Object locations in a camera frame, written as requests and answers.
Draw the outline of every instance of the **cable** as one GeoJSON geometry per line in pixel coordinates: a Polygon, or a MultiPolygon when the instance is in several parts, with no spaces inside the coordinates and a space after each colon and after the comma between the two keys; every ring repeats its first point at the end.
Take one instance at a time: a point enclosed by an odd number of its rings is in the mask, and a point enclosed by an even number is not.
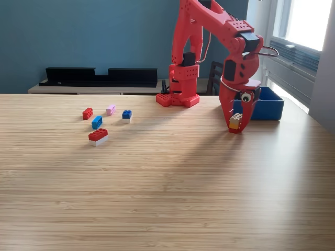
{"type": "MultiPolygon", "coordinates": [[[[263,46],[262,48],[272,50],[272,51],[274,51],[276,54],[253,53],[253,55],[272,56],[272,57],[274,57],[274,58],[276,58],[277,56],[279,56],[279,52],[278,52],[275,48],[273,48],[273,47],[270,47],[270,46],[263,46]]],[[[231,88],[231,87],[228,86],[226,83],[224,83],[224,81],[222,80],[222,77],[223,77],[223,76],[221,76],[221,78],[220,78],[221,83],[222,83],[226,88],[228,88],[229,90],[232,90],[232,91],[234,91],[234,92],[237,92],[237,93],[241,92],[240,90],[236,90],[236,89],[234,89],[234,88],[231,88]]]]}
{"type": "Polygon", "coordinates": [[[240,90],[236,90],[236,89],[231,88],[230,86],[226,85],[226,84],[224,83],[224,81],[222,80],[222,77],[223,77],[223,76],[221,76],[220,80],[221,80],[221,83],[222,83],[224,86],[226,86],[228,89],[230,89],[230,90],[232,90],[232,91],[234,91],[234,92],[237,92],[237,93],[240,92],[240,90]]]}
{"type": "Polygon", "coordinates": [[[273,48],[273,47],[270,47],[270,46],[264,46],[263,47],[264,49],[268,49],[268,50],[271,50],[271,51],[274,51],[276,54],[268,54],[268,53],[253,53],[254,55],[261,55],[261,56],[271,56],[273,58],[276,58],[279,56],[279,52],[277,51],[276,48],[273,48]]]}
{"type": "Polygon", "coordinates": [[[204,62],[206,60],[206,56],[207,56],[207,52],[208,52],[208,49],[209,49],[210,41],[211,41],[211,33],[209,33],[208,43],[207,43],[207,47],[206,47],[206,50],[205,50],[204,58],[202,60],[196,62],[197,64],[201,64],[202,62],[204,62]]]}

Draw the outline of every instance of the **stacked lego bricks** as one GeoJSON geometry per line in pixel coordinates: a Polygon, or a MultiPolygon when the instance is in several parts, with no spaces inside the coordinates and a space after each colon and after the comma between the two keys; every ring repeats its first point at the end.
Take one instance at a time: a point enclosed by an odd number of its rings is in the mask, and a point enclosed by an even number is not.
{"type": "Polygon", "coordinates": [[[92,146],[99,146],[108,140],[108,131],[106,129],[99,129],[88,135],[88,143],[92,146]]]}

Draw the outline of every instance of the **table surface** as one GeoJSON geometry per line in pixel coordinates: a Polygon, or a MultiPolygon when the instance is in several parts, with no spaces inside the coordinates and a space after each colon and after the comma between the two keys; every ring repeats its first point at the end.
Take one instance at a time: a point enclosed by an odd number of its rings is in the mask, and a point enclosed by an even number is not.
{"type": "Polygon", "coordinates": [[[335,140],[310,116],[286,100],[235,135],[218,97],[154,99],[0,95],[0,250],[334,249],[335,140]]]}

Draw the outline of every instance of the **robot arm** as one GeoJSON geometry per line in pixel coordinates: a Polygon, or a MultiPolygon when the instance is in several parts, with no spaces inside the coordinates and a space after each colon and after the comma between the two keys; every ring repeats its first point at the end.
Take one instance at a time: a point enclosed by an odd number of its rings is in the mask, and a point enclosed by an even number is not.
{"type": "MultiPolygon", "coordinates": [[[[196,79],[201,62],[203,28],[214,34],[230,52],[224,61],[219,98],[229,131],[241,132],[249,123],[260,94],[261,82],[249,78],[259,67],[258,55],[263,38],[256,36],[254,28],[245,20],[237,20],[215,0],[180,0],[169,68],[171,103],[166,102],[165,106],[190,107],[199,102],[196,79]],[[191,52],[184,53],[188,39],[191,52]],[[234,117],[233,101],[237,95],[241,97],[243,116],[234,117]]],[[[157,102],[163,104],[160,97],[157,102]]]]}

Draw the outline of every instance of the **chair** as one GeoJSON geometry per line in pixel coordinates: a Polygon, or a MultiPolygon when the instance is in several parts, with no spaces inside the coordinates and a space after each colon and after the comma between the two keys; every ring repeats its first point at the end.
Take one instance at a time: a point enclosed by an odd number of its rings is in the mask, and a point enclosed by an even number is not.
{"type": "Polygon", "coordinates": [[[207,85],[207,96],[218,96],[220,91],[221,76],[224,69],[224,65],[219,62],[213,61],[210,67],[210,74],[207,85]]]}

